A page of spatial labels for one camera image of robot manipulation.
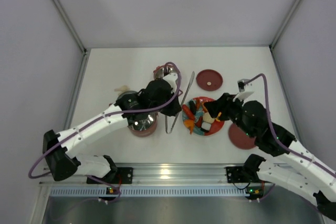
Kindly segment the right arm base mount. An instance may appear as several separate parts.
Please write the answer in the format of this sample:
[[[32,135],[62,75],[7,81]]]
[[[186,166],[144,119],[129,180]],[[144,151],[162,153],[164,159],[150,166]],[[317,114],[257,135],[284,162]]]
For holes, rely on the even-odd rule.
[[[231,184],[260,182],[257,172],[261,163],[265,161],[263,157],[251,154],[242,165],[227,166],[227,181]]]

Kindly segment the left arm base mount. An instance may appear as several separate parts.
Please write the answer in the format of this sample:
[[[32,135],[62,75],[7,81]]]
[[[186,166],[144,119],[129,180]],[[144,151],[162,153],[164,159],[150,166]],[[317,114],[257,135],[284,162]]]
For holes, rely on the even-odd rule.
[[[87,184],[132,184],[133,168],[132,167],[117,167],[112,158],[108,155],[102,156],[108,163],[108,171],[102,177],[91,175],[87,177]]]

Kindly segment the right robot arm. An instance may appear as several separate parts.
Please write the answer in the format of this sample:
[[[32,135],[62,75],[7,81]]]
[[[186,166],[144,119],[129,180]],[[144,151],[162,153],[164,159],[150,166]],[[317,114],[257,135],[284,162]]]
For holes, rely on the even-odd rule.
[[[210,116],[232,121],[264,153],[287,163],[295,172],[251,154],[245,161],[246,176],[277,184],[309,201],[322,215],[335,220],[335,171],[323,164],[284,127],[271,121],[269,112],[258,101],[243,102],[224,93],[215,101],[205,102]]]

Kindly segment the steel serving tongs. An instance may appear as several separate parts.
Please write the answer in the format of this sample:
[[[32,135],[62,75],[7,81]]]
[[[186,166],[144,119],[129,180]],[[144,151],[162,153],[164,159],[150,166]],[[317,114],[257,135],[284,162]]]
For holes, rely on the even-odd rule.
[[[192,84],[193,84],[194,78],[195,78],[195,72],[193,71],[192,74],[191,74],[191,77],[190,77],[188,86],[187,86],[187,88],[186,88],[186,90],[185,90],[185,92],[184,92],[184,96],[183,96],[182,101],[181,101],[181,104],[180,104],[181,106],[184,104],[184,102],[185,102],[185,100],[186,100],[186,97],[187,97],[187,95],[188,95],[188,93],[189,93],[189,90],[190,90],[190,88],[191,88],[191,86],[192,86]],[[169,129],[169,126],[168,126],[168,117],[165,116],[165,132],[166,132],[166,134],[171,134],[171,133],[173,132],[173,129],[174,129],[174,127],[175,127],[175,124],[176,124],[176,122],[177,122],[177,119],[178,119],[179,114],[180,114],[180,112],[178,112],[178,113],[175,115],[174,121],[173,121],[173,123],[172,123],[170,129]]]

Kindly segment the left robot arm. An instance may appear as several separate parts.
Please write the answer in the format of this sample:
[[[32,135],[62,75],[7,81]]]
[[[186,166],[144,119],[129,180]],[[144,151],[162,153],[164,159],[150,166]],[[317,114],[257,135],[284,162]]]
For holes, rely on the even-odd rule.
[[[177,90],[176,81],[156,79],[139,92],[122,93],[105,111],[78,126],[45,133],[43,154],[53,179],[59,182],[84,175],[98,183],[112,182],[118,173],[112,158],[83,155],[81,151],[113,131],[146,119],[150,113],[175,116],[181,111]]]

